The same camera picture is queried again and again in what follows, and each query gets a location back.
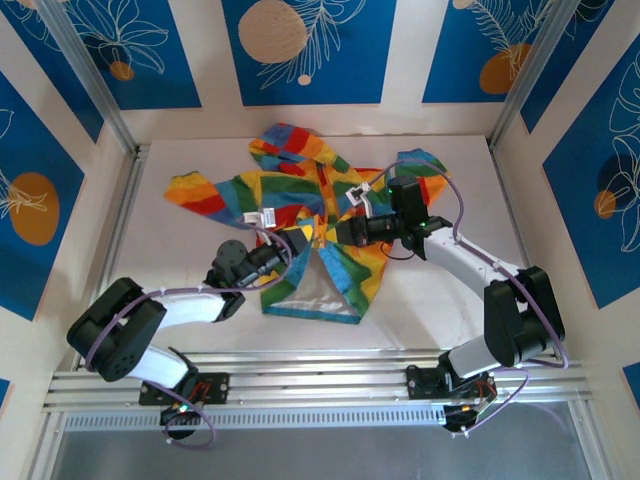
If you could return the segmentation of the rainbow striped zip jacket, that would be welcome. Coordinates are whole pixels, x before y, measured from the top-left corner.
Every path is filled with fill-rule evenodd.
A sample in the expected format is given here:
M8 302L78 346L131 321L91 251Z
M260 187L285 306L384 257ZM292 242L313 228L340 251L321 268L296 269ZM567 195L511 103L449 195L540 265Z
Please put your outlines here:
M284 280L261 290L265 314L360 323L380 286L388 258L381 245L338 243L334 225L363 213L347 192L364 182L374 215L391 213L388 174L354 168L310 132L276 124L249 145L258 169L218 183L198 172L172 178L169 202L210 220L237 227L246 213L271 208L277 228L311 226L314 238L293 260Z

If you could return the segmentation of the grey metal sheet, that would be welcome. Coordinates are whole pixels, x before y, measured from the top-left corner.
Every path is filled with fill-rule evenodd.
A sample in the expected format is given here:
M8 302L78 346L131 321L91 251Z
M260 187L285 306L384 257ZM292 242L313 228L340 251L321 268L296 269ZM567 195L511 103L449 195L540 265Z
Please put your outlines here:
M226 430L207 451L152 432L64 436L51 480L591 480L574 440L429 427Z

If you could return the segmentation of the aluminium side rail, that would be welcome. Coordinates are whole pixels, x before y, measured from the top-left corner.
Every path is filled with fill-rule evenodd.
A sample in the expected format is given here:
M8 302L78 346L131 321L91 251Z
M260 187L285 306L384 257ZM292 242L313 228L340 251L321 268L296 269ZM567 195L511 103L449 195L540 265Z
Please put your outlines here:
M102 257L97 283L91 294L90 304L93 304L111 285L150 149L150 144L143 144L137 147L134 156L126 157L126 160L129 160L125 168L126 176L116 183L118 196L116 197L115 213L108 224L108 242Z
M516 237L516 242L520 251L520 255L521 255L521 259L522 259L522 264L524 265L524 267L529 268L531 267L531 261L529 259L529 255L524 243L524 239L522 236L522 232L518 223L518 218L516 215L516 210L514 207L514 203L513 203L513 199L512 199L512 195L509 191L509 188L507 186L507 182L506 182L506 177L505 174L503 172L503 168L500 166L497 154L494 153L494 151L489 148L489 153L491 156L491 160L492 160L492 164L494 166L495 169L495 173L496 173L496 177L498 179L498 183L500 185L500 189L501 192L503 194L504 197L504 202L506 205L506 208L508 210L508 214L509 214L509 218L512 224L512 228L514 230L514 234ZM544 331L546 333L549 333L548 330L546 329L546 327L542 324L542 321L540 320L539 316L537 314L534 313L534 315L536 316L538 322L540 323L540 325L543 327ZM557 360L559 360L559 364L556 364L554 362L551 362L551 366L554 368L560 368L563 365L564 362L564 356L562 354L562 352L558 349L558 347L556 346L556 344L553 342L553 340L551 341L551 345L552 345L552 351L553 351L553 356L554 358L556 358Z

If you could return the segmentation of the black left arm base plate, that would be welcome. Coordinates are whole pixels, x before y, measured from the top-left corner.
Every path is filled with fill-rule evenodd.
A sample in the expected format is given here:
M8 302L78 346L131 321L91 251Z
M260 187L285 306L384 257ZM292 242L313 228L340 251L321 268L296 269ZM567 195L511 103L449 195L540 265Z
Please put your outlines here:
M229 381L229 373L191 373L171 389L171 392L179 394L194 404L222 405L227 402ZM175 402L176 399L171 395L148 382L142 383L138 399L140 405L169 406Z

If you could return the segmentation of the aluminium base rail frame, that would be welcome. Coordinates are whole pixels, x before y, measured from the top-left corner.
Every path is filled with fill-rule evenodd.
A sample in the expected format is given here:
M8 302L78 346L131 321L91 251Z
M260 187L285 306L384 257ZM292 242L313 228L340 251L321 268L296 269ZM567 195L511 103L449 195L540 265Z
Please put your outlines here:
M436 350L352 350L194 353L202 372L230 376L227 405L246 408L408 403L405 370L436 365ZM135 409L140 383L103 381L84 369L54 373L46 412Z

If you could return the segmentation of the blue floral wall panel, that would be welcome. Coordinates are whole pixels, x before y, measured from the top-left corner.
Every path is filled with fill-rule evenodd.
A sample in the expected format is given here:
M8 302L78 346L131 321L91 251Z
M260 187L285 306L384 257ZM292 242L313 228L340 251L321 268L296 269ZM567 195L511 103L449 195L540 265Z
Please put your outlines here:
M579 0L521 109L526 132L535 131L563 89L575 97L606 82L605 129L640 139L640 0Z
M169 0L67 0L63 6L120 109L201 106Z
M0 72L0 307L35 318L83 182Z
M0 0L0 11L96 143L104 119L67 62L33 0Z
M555 0L450 0L424 103L501 102Z
M640 43L543 164L598 307L640 287Z
M377 104L397 0L221 0L246 107Z

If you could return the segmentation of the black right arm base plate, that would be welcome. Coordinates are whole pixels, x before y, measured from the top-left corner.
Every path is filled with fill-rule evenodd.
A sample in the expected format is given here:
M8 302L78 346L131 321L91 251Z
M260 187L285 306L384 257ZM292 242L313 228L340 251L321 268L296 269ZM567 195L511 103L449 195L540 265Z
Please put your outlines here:
M467 400L497 397L495 387L489 382L489 374L483 372L469 378L461 378L445 369L421 368L409 365L406 370L408 395L411 400Z

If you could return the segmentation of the aluminium corner post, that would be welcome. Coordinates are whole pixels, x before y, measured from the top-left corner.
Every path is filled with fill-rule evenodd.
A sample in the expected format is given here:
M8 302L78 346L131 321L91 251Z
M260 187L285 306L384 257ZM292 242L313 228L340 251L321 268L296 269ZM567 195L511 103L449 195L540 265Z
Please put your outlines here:
M491 153L497 151L511 124L530 96L579 2L580 0L553 1L549 15L541 25L488 137L488 148Z
M57 0L33 1L41 19L100 115L124 150L135 157L138 153L138 143L134 140L115 98L63 6Z

